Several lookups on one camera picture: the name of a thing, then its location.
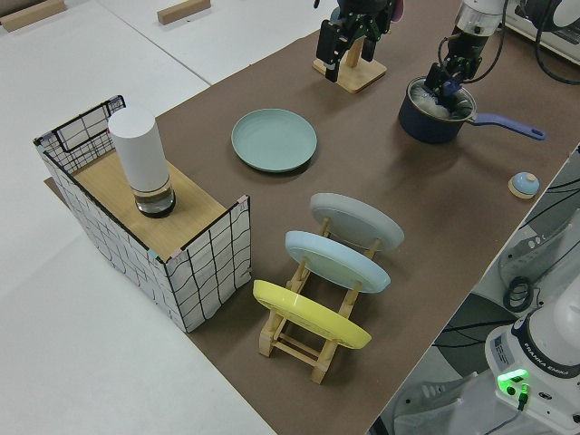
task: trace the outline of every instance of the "table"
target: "table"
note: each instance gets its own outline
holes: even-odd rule
[[[391,287],[363,295],[353,310],[371,343],[338,352],[322,386],[309,381],[307,365],[281,353],[258,354],[266,310],[249,285],[189,335],[278,433],[364,433],[532,207],[509,193],[509,178],[528,170],[550,180],[578,142],[575,120],[567,116],[578,89],[547,78],[530,42],[513,34],[497,69],[469,89],[481,111],[545,129],[545,142],[465,126],[453,142],[433,146],[402,130],[397,113],[407,83],[429,70],[456,10],[453,0],[407,5],[403,21],[377,49],[387,75],[359,94],[314,72],[314,34],[158,119],[169,161],[224,204],[242,193],[252,198],[254,278],[283,284],[290,277],[295,263],[284,250],[285,232],[316,230],[308,202],[317,192],[358,198],[406,233],[396,251],[375,257]],[[486,56],[490,62],[493,55]],[[319,143],[309,166],[276,175],[237,158],[232,127],[266,107],[295,111],[313,124]],[[305,294],[327,305],[342,297],[320,280],[309,285],[314,290]]]

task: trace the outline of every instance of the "white floor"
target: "white floor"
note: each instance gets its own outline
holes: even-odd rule
[[[0,27],[0,431],[273,433],[105,262],[44,185],[33,139],[116,94],[159,115],[316,30],[324,10],[215,0],[161,26],[156,11],[175,1],[65,3],[39,23]]]

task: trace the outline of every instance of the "grid-patterned box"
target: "grid-patterned box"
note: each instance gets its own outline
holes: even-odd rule
[[[211,317],[251,278],[250,201],[244,196],[168,259],[143,243],[74,176],[114,150],[107,120],[121,96],[35,139],[66,204],[93,244],[184,332]]]

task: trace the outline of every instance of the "light blue plate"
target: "light blue plate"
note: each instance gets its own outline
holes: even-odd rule
[[[285,172],[312,157],[316,133],[300,115],[282,109],[262,109],[236,123],[232,145],[239,158],[252,168]]]
[[[330,219],[330,233],[347,243],[369,249],[378,238],[377,251],[392,251],[405,238],[401,227],[380,210],[358,199],[336,193],[317,193],[310,198],[310,210],[322,224]]]
[[[285,245],[297,263],[306,259],[308,270],[342,287],[353,289],[361,283],[362,293],[379,293],[391,283],[391,278],[379,265],[330,238],[288,231]]]

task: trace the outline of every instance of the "teal plate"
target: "teal plate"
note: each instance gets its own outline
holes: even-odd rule
[[[252,168],[285,172],[313,156],[316,133],[300,115],[283,109],[262,109],[236,123],[232,145],[238,157]]]

